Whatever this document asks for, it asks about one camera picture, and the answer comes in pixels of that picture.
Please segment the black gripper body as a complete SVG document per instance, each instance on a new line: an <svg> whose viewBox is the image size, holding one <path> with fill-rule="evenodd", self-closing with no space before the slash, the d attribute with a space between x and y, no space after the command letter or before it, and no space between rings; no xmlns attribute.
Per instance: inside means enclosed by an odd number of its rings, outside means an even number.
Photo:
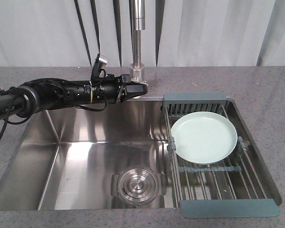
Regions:
<svg viewBox="0 0 285 228"><path fill-rule="evenodd" d="M85 103L120 103L124 82L122 76L115 77L108 74L106 77L94 78L94 81L85 82Z"/></svg>

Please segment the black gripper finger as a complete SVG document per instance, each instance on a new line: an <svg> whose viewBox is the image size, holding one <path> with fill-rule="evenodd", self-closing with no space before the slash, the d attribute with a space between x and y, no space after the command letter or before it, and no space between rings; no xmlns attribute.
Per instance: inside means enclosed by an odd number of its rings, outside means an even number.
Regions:
<svg viewBox="0 0 285 228"><path fill-rule="evenodd" d="M146 94L148 88L146 84L134 82L129 74L122 74L122 86L127 94Z"/></svg>
<svg viewBox="0 0 285 228"><path fill-rule="evenodd" d="M142 95L145 95L146 93L122 93L120 97L120 103L125 102L131 98L139 98Z"/></svg>

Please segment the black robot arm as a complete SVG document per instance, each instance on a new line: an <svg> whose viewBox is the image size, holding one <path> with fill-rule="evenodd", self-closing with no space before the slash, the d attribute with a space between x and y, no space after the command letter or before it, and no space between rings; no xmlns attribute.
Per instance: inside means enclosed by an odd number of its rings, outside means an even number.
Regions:
<svg viewBox="0 0 285 228"><path fill-rule="evenodd" d="M0 91L0 120L15 114L28 118L43 110L121 103L147 92L146 84L131 81L127 74L94 76L90 81L41 78Z"/></svg>

